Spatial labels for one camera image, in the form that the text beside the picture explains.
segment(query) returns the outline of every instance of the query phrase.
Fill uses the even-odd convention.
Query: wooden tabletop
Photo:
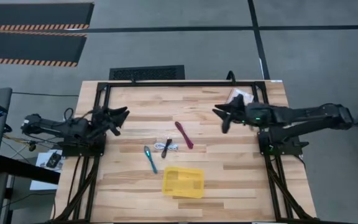
[[[98,82],[83,82],[76,116],[93,107]],[[288,106],[282,82],[266,81],[270,104]],[[239,89],[252,93],[250,87]],[[108,132],[108,144],[97,177],[92,222],[251,222],[274,220],[264,158],[259,154],[257,129],[231,125],[221,132],[221,120],[212,112],[226,102],[232,87],[114,87],[110,108],[127,106],[131,112],[115,137]],[[181,122],[193,141],[188,149],[174,125]],[[165,159],[154,143],[167,137],[179,145]],[[144,154],[152,151],[158,169],[154,174]],[[282,156],[289,191],[310,215],[313,201],[303,164],[293,156]],[[56,194],[57,214],[67,204],[77,158],[63,166]],[[73,194],[81,172],[78,166]],[[167,166],[204,170],[204,197],[166,196],[162,193],[163,170]],[[85,214],[87,193],[81,204]],[[282,195],[282,215],[285,216]]]

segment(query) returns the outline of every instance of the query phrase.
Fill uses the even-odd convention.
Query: white cable
[[[165,148],[165,143],[157,142],[157,143],[154,144],[154,148],[158,149],[158,150],[163,150]],[[171,144],[171,145],[168,146],[168,149],[172,150],[172,151],[176,151],[176,150],[178,150],[178,145],[177,144]]]

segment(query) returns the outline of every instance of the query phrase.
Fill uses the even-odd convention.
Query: gray floor
[[[254,2],[260,26],[358,25],[358,1]],[[91,28],[249,25],[246,0],[95,0],[91,21]],[[261,35],[271,79],[284,81],[290,106],[342,103],[358,113],[358,30],[263,31]],[[83,80],[105,80],[109,68],[182,64],[187,79],[220,79],[228,70],[241,79],[262,78],[252,31],[90,34],[77,68],[0,65],[0,87],[78,94]],[[20,136],[25,115],[61,119],[64,109],[75,105],[76,98],[14,95],[8,123]],[[358,223],[358,129],[325,130],[302,139],[311,143],[304,152],[318,216]],[[2,146],[1,154],[14,152]],[[23,155],[34,157],[36,152],[23,151]],[[16,192],[24,195],[27,188],[22,181]],[[46,198],[45,204],[18,205],[21,209],[14,212],[13,223],[46,220],[52,201]],[[39,220],[26,220],[30,213]]]

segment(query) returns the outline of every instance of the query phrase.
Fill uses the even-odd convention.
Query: black floor grate
[[[184,65],[110,68],[109,80],[184,80]]]

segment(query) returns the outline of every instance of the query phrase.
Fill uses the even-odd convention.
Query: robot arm
[[[314,108],[291,109],[261,103],[244,104],[242,95],[223,105],[215,105],[213,111],[223,120],[222,132],[227,133],[230,122],[242,123],[259,128],[281,127],[274,139],[285,139],[318,131],[324,128],[349,129],[353,118],[349,109],[342,105],[328,103]],[[293,123],[300,123],[283,128]]]
[[[63,149],[64,156],[101,155],[104,152],[106,131],[110,130],[115,136],[119,136],[121,133],[117,128],[122,126],[129,111],[127,107],[115,110],[97,107],[87,114],[92,114],[91,121],[82,116],[58,122],[43,119],[39,114],[32,114],[25,117],[21,129],[28,136],[47,133],[63,138],[63,141],[57,144]]]

